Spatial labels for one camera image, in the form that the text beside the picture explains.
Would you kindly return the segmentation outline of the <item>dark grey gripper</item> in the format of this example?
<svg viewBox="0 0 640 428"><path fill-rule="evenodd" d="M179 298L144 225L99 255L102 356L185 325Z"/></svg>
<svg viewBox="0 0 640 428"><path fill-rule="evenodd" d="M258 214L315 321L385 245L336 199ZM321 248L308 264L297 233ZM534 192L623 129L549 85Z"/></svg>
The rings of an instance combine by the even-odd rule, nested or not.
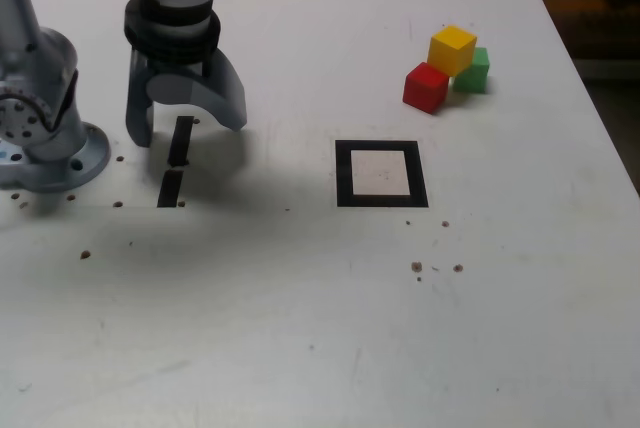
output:
<svg viewBox="0 0 640 428"><path fill-rule="evenodd" d="M131 50L125 124L137 146L151 145L154 102L199 107L234 132L246 125L245 90L233 65L216 49L208 67L209 73L204 76L202 63L184 65L148 59Z"/></svg>

